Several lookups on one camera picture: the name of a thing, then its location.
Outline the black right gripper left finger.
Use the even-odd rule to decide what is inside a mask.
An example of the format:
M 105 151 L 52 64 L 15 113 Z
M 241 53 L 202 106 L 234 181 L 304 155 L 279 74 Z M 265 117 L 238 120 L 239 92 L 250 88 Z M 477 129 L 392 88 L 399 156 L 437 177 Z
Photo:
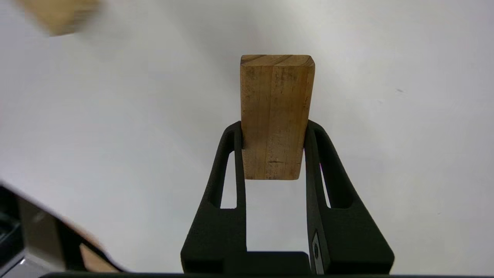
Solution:
M 236 206 L 221 208 L 230 153 L 234 153 Z M 182 246 L 181 264 L 184 273 L 223 273 L 226 259 L 246 251 L 245 171 L 238 121 L 220 138 L 208 183 Z

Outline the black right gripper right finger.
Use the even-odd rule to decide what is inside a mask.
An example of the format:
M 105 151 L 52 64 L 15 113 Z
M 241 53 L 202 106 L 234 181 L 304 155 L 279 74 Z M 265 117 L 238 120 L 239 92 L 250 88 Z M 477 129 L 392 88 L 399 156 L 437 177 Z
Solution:
M 313 273 L 390 273 L 394 253 L 360 199 L 325 129 L 304 139 L 306 213 Z

